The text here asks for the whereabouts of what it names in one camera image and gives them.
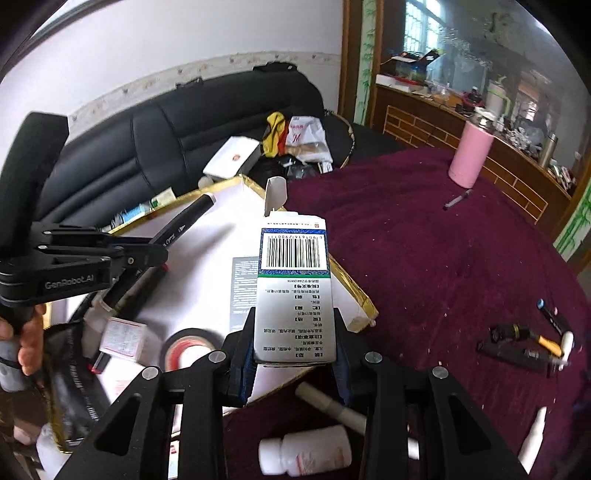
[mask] thermos lid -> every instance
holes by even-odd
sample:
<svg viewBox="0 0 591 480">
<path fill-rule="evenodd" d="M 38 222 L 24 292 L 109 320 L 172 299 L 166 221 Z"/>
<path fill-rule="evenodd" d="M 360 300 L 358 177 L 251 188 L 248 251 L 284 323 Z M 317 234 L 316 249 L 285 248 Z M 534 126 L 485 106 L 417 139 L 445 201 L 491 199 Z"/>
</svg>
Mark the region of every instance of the thermos lid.
<svg viewBox="0 0 591 480">
<path fill-rule="evenodd" d="M 474 113 L 469 118 L 469 121 L 489 133 L 493 133 L 495 131 L 495 114 L 484 110 L 482 107 L 476 107 L 474 109 Z"/>
</svg>

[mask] human hand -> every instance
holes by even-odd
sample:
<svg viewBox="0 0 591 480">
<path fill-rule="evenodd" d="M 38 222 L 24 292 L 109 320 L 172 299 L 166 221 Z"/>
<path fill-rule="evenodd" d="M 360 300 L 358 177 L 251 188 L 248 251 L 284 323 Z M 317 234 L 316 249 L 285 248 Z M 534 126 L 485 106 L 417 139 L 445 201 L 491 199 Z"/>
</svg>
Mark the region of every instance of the human hand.
<svg viewBox="0 0 591 480">
<path fill-rule="evenodd" d="M 20 334 L 21 348 L 18 351 L 18 363 L 22 372 L 31 375 L 41 368 L 43 357 L 43 315 L 47 310 L 46 305 L 35 306 L 33 318 L 22 326 Z M 4 319 L 0 318 L 0 340 L 12 338 L 14 330 Z"/>
</svg>

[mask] pink thermos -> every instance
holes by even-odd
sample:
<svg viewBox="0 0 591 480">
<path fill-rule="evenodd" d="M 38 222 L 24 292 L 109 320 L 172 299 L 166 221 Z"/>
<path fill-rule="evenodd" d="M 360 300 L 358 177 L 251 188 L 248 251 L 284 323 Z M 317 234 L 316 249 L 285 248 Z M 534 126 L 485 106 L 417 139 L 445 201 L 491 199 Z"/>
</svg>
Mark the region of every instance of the pink thermos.
<svg viewBox="0 0 591 480">
<path fill-rule="evenodd" d="M 495 115 L 483 108 L 466 121 L 460 145 L 453 156 L 448 175 L 460 187 L 471 189 L 486 160 L 495 130 Z"/>
</svg>

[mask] black leather sofa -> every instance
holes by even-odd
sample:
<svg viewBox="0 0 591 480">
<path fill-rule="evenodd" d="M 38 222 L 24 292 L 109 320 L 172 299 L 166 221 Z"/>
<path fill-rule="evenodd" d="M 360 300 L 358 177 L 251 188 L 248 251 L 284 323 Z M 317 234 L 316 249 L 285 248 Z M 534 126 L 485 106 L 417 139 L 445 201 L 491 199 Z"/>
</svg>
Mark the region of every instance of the black leather sofa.
<svg viewBox="0 0 591 480">
<path fill-rule="evenodd" d="M 322 96 L 288 65 L 178 85 L 107 119 L 64 147 L 47 180 L 37 220 L 105 226 L 118 212 L 172 187 L 197 188 L 203 168 L 232 135 L 262 139 L 267 116 L 323 118 L 336 166 L 352 142 L 344 122 L 324 116 Z M 354 126 L 352 162 L 401 150 L 391 137 Z"/>
</svg>

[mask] orange handle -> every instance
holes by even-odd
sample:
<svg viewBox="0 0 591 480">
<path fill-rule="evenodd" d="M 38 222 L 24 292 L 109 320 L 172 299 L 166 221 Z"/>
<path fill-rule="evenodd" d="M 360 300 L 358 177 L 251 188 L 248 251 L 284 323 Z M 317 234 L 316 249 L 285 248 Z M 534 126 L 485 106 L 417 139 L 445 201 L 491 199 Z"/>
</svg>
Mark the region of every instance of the orange handle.
<svg viewBox="0 0 591 480">
<path fill-rule="evenodd" d="M 562 357 L 562 349 L 559 344 L 554 343 L 552 340 L 548 340 L 541 335 L 540 338 L 538 338 L 538 343 L 552 353 L 552 355 L 557 356 L 558 358 Z"/>
</svg>

